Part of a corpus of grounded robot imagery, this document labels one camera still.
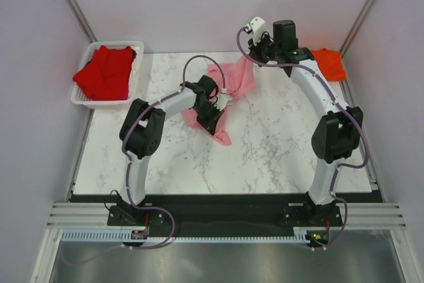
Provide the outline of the pink t shirt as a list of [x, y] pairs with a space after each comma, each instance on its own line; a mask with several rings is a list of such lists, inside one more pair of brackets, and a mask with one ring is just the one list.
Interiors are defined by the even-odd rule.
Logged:
[[[245, 57], [241, 57], [235, 63], [224, 63], [220, 64], [224, 76], [227, 94], [233, 98], [233, 101], [237, 103], [244, 94], [252, 91], [256, 87], [256, 81], [254, 79], [254, 64], [247, 60]], [[196, 120], [197, 114], [193, 109], [186, 109], [181, 112], [182, 117], [187, 126], [198, 129], [206, 133], [208, 137], [218, 142], [223, 146], [231, 146], [232, 142], [229, 134], [225, 130], [227, 124], [228, 115], [231, 113], [233, 106], [227, 106], [224, 113], [218, 120], [217, 128], [214, 135], [210, 135]]]

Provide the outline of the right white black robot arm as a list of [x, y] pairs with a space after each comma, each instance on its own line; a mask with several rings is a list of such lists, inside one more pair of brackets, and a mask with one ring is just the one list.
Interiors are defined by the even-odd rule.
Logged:
[[265, 21], [254, 17], [244, 31], [251, 36], [249, 60], [258, 66], [283, 69], [301, 88], [319, 118], [311, 137], [317, 157], [313, 182], [304, 203], [294, 206], [288, 215], [299, 225], [324, 226], [328, 221], [340, 225], [335, 188], [341, 168], [349, 165], [347, 160], [359, 146], [363, 112], [337, 95], [310, 49], [299, 47], [293, 21], [276, 21], [269, 34]]

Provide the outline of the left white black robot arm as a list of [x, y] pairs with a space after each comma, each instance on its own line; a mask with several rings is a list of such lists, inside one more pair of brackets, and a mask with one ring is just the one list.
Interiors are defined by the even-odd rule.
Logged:
[[225, 88], [219, 88], [209, 76], [198, 82], [184, 82], [157, 99], [132, 102], [121, 127], [121, 150], [127, 158], [125, 181], [116, 205], [109, 208], [110, 226], [143, 225], [150, 207], [139, 205], [146, 197], [146, 177], [152, 155], [162, 140], [165, 122], [185, 110], [195, 112], [195, 121], [210, 135], [217, 132], [219, 119], [233, 102]]

